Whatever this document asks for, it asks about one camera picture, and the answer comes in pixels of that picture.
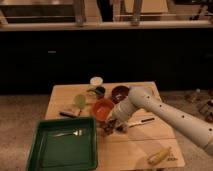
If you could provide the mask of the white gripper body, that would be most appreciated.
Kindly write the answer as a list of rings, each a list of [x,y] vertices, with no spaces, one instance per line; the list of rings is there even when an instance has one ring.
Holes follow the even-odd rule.
[[[112,110],[112,117],[118,122],[127,122],[132,115],[137,111],[137,108],[131,103],[128,97],[120,101]]]

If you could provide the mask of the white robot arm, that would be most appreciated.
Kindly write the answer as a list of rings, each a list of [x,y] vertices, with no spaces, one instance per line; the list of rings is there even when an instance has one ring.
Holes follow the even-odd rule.
[[[149,88],[132,86],[128,96],[112,110],[119,122],[126,122],[140,109],[152,112],[213,157],[213,125],[157,99]]]

